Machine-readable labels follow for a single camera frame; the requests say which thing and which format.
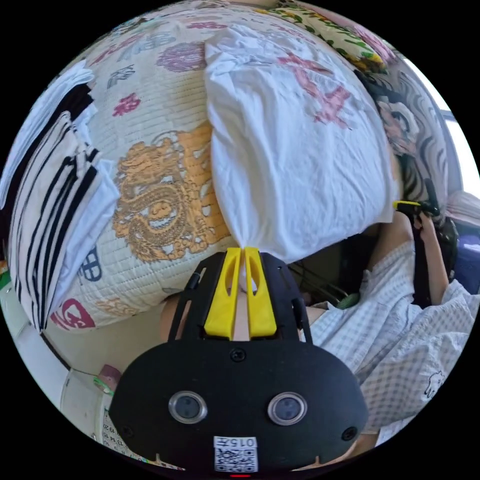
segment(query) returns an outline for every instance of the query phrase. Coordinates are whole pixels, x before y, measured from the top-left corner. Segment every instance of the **golden dragon print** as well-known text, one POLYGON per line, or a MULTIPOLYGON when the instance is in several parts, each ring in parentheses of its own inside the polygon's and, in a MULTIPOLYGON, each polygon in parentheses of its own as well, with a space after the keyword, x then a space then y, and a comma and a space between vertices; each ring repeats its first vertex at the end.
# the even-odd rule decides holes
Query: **golden dragon print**
POLYGON ((143 262, 177 260, 230 236, 212 185, 211 137, 206 121, 135 143, 120 159, 113 229, 143 262))

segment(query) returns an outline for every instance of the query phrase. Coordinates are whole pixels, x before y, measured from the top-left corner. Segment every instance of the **pillowcase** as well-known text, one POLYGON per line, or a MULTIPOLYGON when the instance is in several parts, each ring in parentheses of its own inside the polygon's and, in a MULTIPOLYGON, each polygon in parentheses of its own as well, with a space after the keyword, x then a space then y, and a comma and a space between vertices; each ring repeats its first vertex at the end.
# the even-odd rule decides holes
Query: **pillowcase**
POLYGON ((396 62, 397 56, 395 55, 392 47, 389 43, 387 43, 383 38, 380 38, 375 33, 371 32, 367 28, 358 23, 350 20, 349 18, 345 18, 338 13, 333 11, 326 10, 325 8, 321 8, 317 5, 310 5, 308 3, 297 1, 297 0, 279 0, 277 4, 277 8, 288 8, 289 6, 297 6, 303 7, 304 9, 312 10, 324 17, 330 19, 332 22, 335 22, 340 27, 347 29, 349 32, 352 32, 358 35, 367 45, 369 45, 379 56, 380 58, 389 65, 392 62, 396 62))
POLYGON ((320 37, 361 72, 386 73, 387 71, 387 65, 379 54, 358 35, 319 13, 290 3, 286 7, 255 11, 284 19, 320 37))

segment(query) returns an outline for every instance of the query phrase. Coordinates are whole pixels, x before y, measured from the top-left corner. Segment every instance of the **person's arm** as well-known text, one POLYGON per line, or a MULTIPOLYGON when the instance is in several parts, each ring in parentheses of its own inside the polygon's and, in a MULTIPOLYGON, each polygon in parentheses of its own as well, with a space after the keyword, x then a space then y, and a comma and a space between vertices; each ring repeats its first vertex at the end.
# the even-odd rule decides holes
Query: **person's arm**
POLYGON ((415 220, 415 227, 421 229, 420 237, 425 245, 426 264, 428 268, 428 285, 432 305, 440 305, 449 286, 449 276, 445 269, 442 250, 437 239, 432 219, 424 213, 420 214, 420 222, 415 220))

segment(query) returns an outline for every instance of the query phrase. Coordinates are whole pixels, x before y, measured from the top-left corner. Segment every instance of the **green object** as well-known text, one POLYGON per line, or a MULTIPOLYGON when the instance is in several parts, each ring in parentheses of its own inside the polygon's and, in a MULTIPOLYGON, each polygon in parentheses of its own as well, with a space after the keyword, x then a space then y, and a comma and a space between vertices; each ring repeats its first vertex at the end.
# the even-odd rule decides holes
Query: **green object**
POLYGON ((355 306, 359 300, 359 293, 351 293, 349 296, 346 296, 336 307, 340 310, 349 309, 350 307, 355 306))
POLYGON ((104 394, 110 395, 111 397, 114 396, 110 387, 108 387, 104 382, 102 382, 97 376, 93 379, 93 383, 103 391, 104 394))
POLYGON ((6 271, 5 273, 2 273, 0 275, 0 290, 2 290, 4 287, 6 287, 12 279, 10 278, 10 272, 6 271))

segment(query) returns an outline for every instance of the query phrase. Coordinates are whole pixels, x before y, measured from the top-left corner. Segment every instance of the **person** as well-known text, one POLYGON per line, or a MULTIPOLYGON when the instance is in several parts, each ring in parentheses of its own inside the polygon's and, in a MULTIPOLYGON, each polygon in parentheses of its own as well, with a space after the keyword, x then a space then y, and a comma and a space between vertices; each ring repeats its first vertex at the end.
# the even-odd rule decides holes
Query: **person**
MULTIPOLYGON (((344 310, 328 302, 307 307, 313 343, 350 368, 369 410, 364 431, 334 463, 388 440, 428 403, 452 371, 478 314, 480 295, 471 295, 457 280, 449 282, 432 220, 421 213, 414 228, 420 230, 425 247, 432 306, 421 309, 412 304, 414 233, 409 218, 396 211, 393 221, 380 227, 363 273, 359 302, 344 310)), ((177 297, 170 298, 162 311, 163 341, 167 341, 177 303, 177 297)), ((305 341, 303 333, 299 335, 305 341)), ((249 339, 242 292, 233 339, 249 339)), ((317 459, 304 468, 321 466, 317 459)))

